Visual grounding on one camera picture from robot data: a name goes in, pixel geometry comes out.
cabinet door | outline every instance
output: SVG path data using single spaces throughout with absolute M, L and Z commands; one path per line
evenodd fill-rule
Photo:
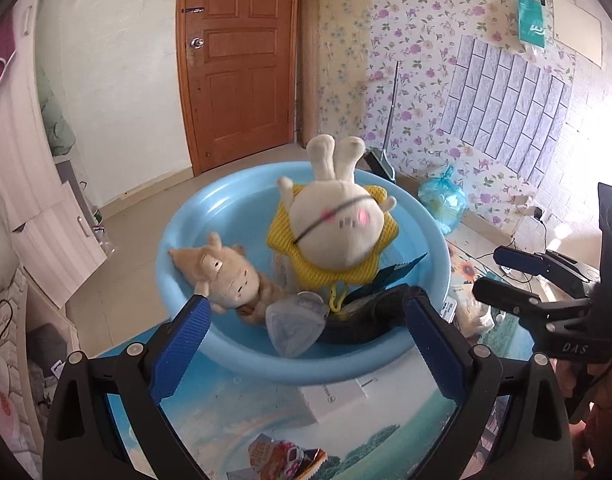
M 61 202 L 12 236 L 24 267 L 60 308 L 106 260 L 69 184 L 62 186 Z
M 37 2 L 18 0 L 12 9 L 16 53 L 0 82 L 0 195 L 11 230 L 62 200 L 37 97 Z

door knob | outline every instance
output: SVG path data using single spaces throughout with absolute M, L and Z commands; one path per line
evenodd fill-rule
M 191 48 L 201 48 L 204 44 L 204 40 L 202 38 L 193 38 L 190 40 L 189 45 Z

gray brick wallpaper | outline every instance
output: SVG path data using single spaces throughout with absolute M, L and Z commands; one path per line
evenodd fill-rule
M 571 87 L 520 56 L 462 36 L 440 129 L 539 186 Z

yellow knitted collar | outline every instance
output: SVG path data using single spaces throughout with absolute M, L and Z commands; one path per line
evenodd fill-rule
M 292 192 L 297 195 L 304 186 L 294 186 Z M 364 189 L 377 201 L 386 199 L 386 190 L 380 186 L 364 186 Z M 380 237 L 368 257 L 360 264 L 342 272 L 325 270 L 308 262 L 293 243 L 288 213 L 280 202 L 277 213 L 270 224 L 266 241 L 268 246 L 279 253 L 286 254 L 290 259 L 300 285 L 307 290 L 317 290 L 325 285 L 344 282 L 349 285 L 364 285 L 372 282 L 379 270 L 380 254 L 399 234 L 399 227 L 390 213 L 384 214 L 384 227 Z

broom handle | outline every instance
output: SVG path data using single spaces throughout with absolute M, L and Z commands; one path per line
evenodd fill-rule
M 390 113 L 388 114 L 388 121 L 386 123 L 386 134 L 384 135 L 384 145 L 382 146 L 382 156 L 386 155 L 386 148 L 388 147 L 388 139 L 390 138 L 390 128 L 392 126 L 392 117 L 395 114 L 395 100 L 397 99 L 397 86 L 400 76 L 401 61 L 398 61 L 395 65 L 395 83 L 392 87 L 392 101 L 390 102 Z

